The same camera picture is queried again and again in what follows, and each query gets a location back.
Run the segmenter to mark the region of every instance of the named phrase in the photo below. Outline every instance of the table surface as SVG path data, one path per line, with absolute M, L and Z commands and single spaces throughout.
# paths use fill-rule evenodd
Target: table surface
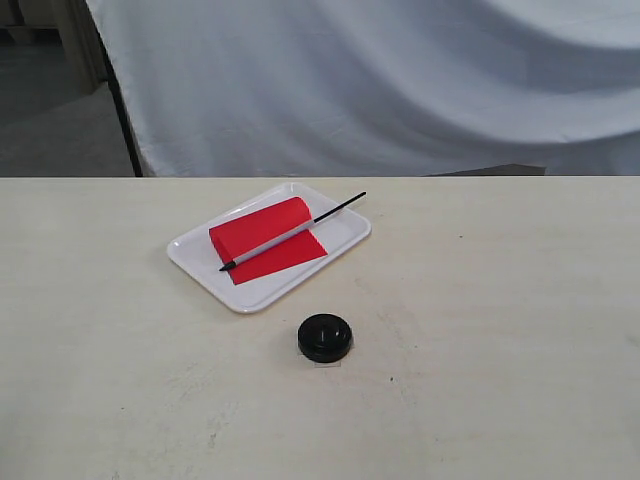
M 0 181 L 0 478 L 638 478 L 640 179 L 308 180 L 372 236 L 237 315 L 165 247 L 280 181 Z

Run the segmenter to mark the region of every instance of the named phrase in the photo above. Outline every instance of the white cloth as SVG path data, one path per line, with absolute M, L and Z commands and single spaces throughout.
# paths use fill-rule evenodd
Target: white cloth
M 88 0 L 159 175 L 640 173 L 634 0 Z

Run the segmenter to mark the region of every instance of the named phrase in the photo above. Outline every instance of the gray floor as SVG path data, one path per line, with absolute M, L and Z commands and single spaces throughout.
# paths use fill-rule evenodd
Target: gray floor
M 60 45 L 0 45 L 0 177 L 132 176 L 111 95 L 80 94 Z

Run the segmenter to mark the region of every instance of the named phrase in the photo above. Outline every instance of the red paper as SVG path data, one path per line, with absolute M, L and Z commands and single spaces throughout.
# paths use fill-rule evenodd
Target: red paper
M 211 242 L 223 263 L 253 250 L 311 220 L 304 200 L 294 197 L 209 230 Z M 239 285 L 323 257 L 327 252 L 309 230 L 285 240 L 229 271 Z

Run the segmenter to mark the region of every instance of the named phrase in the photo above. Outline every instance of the black lid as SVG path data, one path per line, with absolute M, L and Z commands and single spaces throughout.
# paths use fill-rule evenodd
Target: black lid
M 329 313 L 307 318 L 298 329 L 298 346 L 309 360 L 333 363 L 351 349 L 351 327 L 343 319 Z

